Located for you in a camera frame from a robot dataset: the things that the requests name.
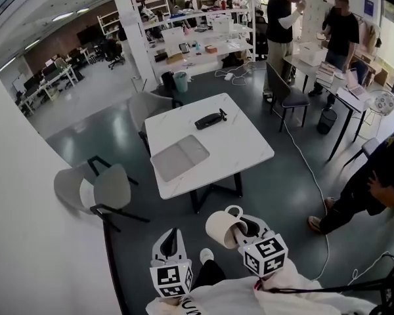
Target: floor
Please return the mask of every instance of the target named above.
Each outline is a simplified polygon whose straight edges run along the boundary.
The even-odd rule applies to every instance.
[[[127,65],[117,64],[110,70],[108,63],[102,61],[81,69],[81,74],[85,78],[75,87],[62,91],[54,102],[44,103],[29,117],[44,139],[135,93]],[[64,89],[66,82],[59,89]],[[135,85],[141,90],[141,81],[135,81]]]
[[[193,260],[194,274],[201,267],[198,260],[200,250],[209,247],[228,278],[248,275],[237,251],[222,248],[209,238],[204,228],[213,212],[231,204],[238,204],[244,213],[264,219],[276,233],[280,233],[289,248],[289,258],[295,262],[300,273],[310,279],[320,274],[327,258],[325,238],[312,233],[306,220],[309,215],[323,216],[324,206],[313,178],[289,135],[285,131],[278,132],[279,117],[270,115],[269,106],[262,101],[264,73],[248,73],[245,87],[232,86],[230,82],[214,77],[213,72],[194,76],[188,92],[178,95],[178,99],[187,104],[228,93],[275,151],[274,158],[242,172],[243,198],[214,193],[199,215],[192,212],[188,195],[167,201],[160,198],[152,165],[133,129],[127,101],[118,102],[47,140],[72,165],[99,155],[110,163],[122,164],[128,175],[139,182],[138,186],[132,187],[132,202],[126,211],[148,217],[151,223],[115,216],[114,222],[122,233],[112,234],[116,264],[132,314],[144,314],[145,306],[156,296],[149,274],[152,246],[170,228],[181,229],[187,255]],[[298,76],[297,86],[301,87],[302,81],[303,78]],[[304,128],[300,127],[302,109],[296,110],[286,122],[324,195],[338,197],[347,179],[365,162],[364,156],[361,156],[343,169],[343,164],[359,151],[364,140],[358,138],[352,143],[359,123],[358,119],[353,118],[333,160],[327,163],[347,109],[337,101],[334,109],[338,120],[328,135],[320,135],[316,125],[325,102],[325,93],[311,99]],[[394,112],[383,118],[380,124],[378,117],[371,126],[364,124],[361,135],[374,137],[378,128],[381,140],[391,134],[394,131]],[[221,184],[232,186],[233,180],[228,178]],[[384,251],[394,254],[394,211],[385,211],[375,217],[370,217],[366,212],[360,213],[351,223],[331,233],[329,240],[330,258],[319,281],[328,287],[346,285],[352,279],[355,268],[362,272]],[[382,259],[359,281],[385,277],[392,264],[391,259]],[[377,293],[357,295],[376,302],[379,300]]]

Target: green floor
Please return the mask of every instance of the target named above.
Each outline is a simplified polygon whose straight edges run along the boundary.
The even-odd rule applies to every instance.
[[[47,140],[71,165],[99,155],[110,163],[122,164],[127,174],[140,183],[138,187],[133,187],[132,201],[126,211],[148,217],[152,222],[142,224],[116,216],[114,222],[122,233],[112,235],[121,284],[132,314],[144,314],[146,304],[156,296],[148,269],[152,245],[162,233],[175,226],[183,233],[188,257],[194,262],[194,274],[201,266],[198,260],[200,250],[210,247],[228,278],[248,275],[236,251],[220,247],[205,233],[207,218],[230,204],[240,205],[246,214],[264,219],[274,231],[280,233],[289,248],[289,257],[304,276],[315,278],[322,270],[327,258],[325,238],[313,234],[306,220],[309,215],[323,216],[324,206],[311,174],[289,135],[285,131],[278,132],[280,119],[274,114],[270,115],[269,106],[262,101],[263,80],[264,71],[252,72],[247,75],[245,87],[235,87],[230,82],[215,78],[211,72],[195,76],[188,92],[178,95],[178,99],[187,104],[228,93],[275,151],[274,158],[242,172],[243,198],[214,193],[199,215],[192,212],[189,195],[167,201],[160,198],[153,168],[133,129],[127,102],[92,115]],[[364,140],[358,138],[356,143],[351,143],[359,123],[357,119],[352,119],[339,150],[327,163],[347,109],[337,101],[334,109],[339,119],[330,134],[323,136],[317,133],[316,124],[325,102],[326,94],[311,99],[304,128],[300,127],[302,109],[289,116],[287,123],[324,195],[338,197],[347,179],[365,159],[360,157],[345,169],[342,166],[360,149]],[[378,128],[371,126],[369,129],[375,135]],[[394,130],[394,113],[381,124],[380,132],[382,129],[385,129],[380,133],[383,136]],[[221,183],[232,186],[233,179]],[[324,286],[348,284],[353,269],[358,268],[362,272],[386,250],[394,254],[394,211],[385,211],[375,217],[360,213],[350,224],[330,234],[329,240],[330,259],[320,282]],[[359,281],[383,278],[391,267],[391,259],[382,259]],[[378,295],[369,293],[365,297],[376,300]]]

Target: black and white cube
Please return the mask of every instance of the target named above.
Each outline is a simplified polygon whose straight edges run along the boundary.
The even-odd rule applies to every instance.
[[[191,290],[192,270],[188,262],[151,267],[153,285],[161,297],[180,297]]]
[[[280,234],[244,246],[244,266],[248,267],[259,277],[264,277],[280,270],[287,256],[288,248]]]

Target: mesh wastebasket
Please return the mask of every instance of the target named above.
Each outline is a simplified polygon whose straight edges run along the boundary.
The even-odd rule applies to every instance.
[[[185,72],[177,72],[173,76],[177,91],[180,93],[187,92],[188,90],[188,77]]]
[[[320,121],[317,125],[317,131],[321,134],[328,134],[334,123],[337,120],[337,113],[335,111],[325,108],[321,112]]]

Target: white floor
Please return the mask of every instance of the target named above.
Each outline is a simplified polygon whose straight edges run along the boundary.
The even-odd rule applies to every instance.
[[[104,108],[128,99],[136,92],[127,64],[116,65],[110,70],[107,62],[97,62],[86,66],[81,70],[81,74],[85,78],[75,87],[63,91],[54,102],[43,104],[29,117],[30,123],[44,139]],[[135,80],[135,85],[140,91],[142,81]]]

